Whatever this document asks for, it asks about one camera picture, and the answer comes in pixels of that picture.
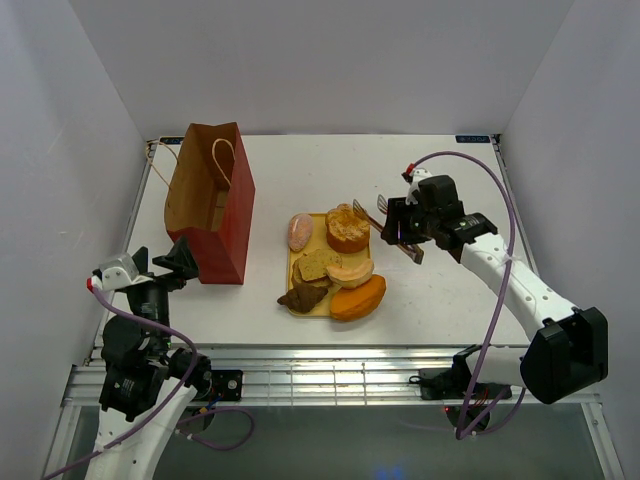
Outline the flower shaped golden bread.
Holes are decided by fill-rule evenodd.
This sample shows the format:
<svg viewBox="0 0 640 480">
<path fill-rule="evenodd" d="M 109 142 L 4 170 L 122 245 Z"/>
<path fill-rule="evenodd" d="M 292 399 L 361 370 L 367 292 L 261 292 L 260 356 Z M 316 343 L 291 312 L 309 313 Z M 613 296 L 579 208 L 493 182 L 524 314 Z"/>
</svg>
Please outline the flower shaped golden bread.
<svg viewBox="0 0 640 480">
<path fill-rule="evenodd" d="M 349 204 L 339 204 L 325 216 L 326 240 L 338 253 L 354 254 L 369 244 L 370 225 L 360 218 Z"/>
</svg>

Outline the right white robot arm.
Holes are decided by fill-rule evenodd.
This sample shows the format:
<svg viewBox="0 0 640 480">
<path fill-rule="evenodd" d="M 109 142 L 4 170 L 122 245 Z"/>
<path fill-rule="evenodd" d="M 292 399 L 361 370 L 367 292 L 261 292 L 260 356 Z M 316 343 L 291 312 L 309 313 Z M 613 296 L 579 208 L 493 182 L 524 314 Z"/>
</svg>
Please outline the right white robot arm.
<svg viewBox="0 0 640 480">
<path fill-rule="evenodd" d="M 474 397 L 492 383 L 522 387 L 552 404 L 607 377 L 608 323 L 597 308 L 578 308 L 514 259 L 486 216 L 465 212 L 451 177 L 417 169 L 405 179 L 407 195 L 387 202 L 382 239 L 434 242 L 503 299 L 529 340 L 525 349 L 476 345 L 459 352 L 429 382 L 438 397 L 454 390 Z"/>
</svg>

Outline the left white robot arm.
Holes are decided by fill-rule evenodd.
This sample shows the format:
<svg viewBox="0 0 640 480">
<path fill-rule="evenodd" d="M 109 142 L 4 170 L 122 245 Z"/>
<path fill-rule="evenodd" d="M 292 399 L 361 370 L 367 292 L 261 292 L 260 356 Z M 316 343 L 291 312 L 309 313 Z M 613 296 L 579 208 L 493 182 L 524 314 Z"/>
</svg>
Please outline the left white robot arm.
<svg viewBox="0 0 640 480">
<path fill-rule="evenodd" d="M 103 330 L 106 375 L 89 479 L 150 479 L 182 410 L 212 387 L 197 365 L 195 347 L 170 350 L 176 336 L 169 320 L 169 294 L 198 276 L 186 238 L 169 253 L 148 250 L 103 262 L 88 290 L 112 317 Z"/>
</svg>

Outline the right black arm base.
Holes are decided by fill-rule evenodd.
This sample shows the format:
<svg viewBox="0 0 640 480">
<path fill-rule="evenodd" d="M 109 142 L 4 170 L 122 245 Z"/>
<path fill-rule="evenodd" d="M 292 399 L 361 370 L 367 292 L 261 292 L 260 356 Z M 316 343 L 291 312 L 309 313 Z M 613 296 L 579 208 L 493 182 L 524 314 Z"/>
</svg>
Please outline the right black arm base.
<svg viewBox="0 0 640 480">
<path fill-rule="evenodd" d="M 440 369 L 437 374 L 429 369 L 420 369 L 417 375 L 409 378 L 408 383 L 420 387 L 423 400 L 464 399 L 473 373 L 465 360 L 480 350 L 480 345 L 472 345 L 457 353 L 449 368 Z M 505 397 L 510 398 L 511 388 L 507 385 L 477 380 L 471 394 L 471 403 L 479 404 L 481 400 L 493 399 L 504 389 L 507 389 Z"/>
</svg>

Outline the orange oval bread loaf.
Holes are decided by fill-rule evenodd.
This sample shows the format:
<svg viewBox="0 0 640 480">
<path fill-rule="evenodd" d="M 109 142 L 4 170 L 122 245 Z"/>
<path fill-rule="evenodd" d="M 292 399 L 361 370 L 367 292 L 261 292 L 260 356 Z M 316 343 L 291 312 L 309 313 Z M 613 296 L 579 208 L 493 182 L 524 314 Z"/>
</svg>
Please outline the orange oval bread loaf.
<svg viewBox="0 0 640 480">
<path fill-rule="evenodd" d="M 377 274 L 354 289 L 341 288 L 331 299 L 330 317 L 350 322 L 368 316 L 382 302 L 386 288 L 386 279 Z"/>
</svg>

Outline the pale crescent bread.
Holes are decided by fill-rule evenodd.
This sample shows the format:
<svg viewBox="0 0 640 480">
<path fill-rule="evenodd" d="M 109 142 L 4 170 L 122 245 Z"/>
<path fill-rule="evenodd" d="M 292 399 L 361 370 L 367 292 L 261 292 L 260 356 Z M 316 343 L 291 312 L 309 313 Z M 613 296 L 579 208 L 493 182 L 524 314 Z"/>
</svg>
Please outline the pale crescent bread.
<svg viewBox="0 0 640 480">
<path fill-rule="evenodd" d="M 371 259 L 365 259 L 355 267 L 328 265 L 326 272 L 329 279 L 341 288 L 355 289 L 371 279 L 374 262 Z"/>
</svg>

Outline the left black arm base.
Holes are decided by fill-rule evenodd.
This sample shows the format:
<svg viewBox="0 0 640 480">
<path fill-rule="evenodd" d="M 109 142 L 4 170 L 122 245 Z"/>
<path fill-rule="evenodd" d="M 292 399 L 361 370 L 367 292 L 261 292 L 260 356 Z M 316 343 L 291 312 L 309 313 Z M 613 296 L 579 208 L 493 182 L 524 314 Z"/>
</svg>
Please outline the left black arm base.
<svg viewBox="0 0 640 480">
<path fill-rule="evenodd" d="M 199 354 L 185 386 L 196 388 L 196 401 L 237 402 L 242 398 L 243 380 L 242 370 L 214 368 L 208 356 Z"/>
</svg>

